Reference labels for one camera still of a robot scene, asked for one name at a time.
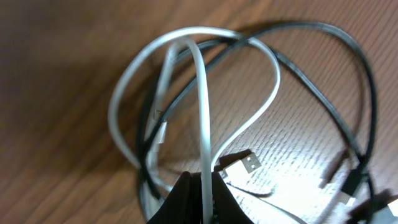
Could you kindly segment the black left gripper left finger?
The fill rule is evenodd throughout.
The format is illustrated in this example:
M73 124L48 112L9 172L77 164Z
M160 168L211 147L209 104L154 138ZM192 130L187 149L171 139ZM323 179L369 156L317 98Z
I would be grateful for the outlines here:
M200 224L203 221L200 174L183 172L148 224Z

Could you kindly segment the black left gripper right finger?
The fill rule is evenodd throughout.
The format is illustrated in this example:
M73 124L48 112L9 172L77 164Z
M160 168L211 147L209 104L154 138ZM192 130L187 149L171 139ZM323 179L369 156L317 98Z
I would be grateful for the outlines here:
M213 218L217 224L253 224L242 211L225 182L217 172L212 173Z

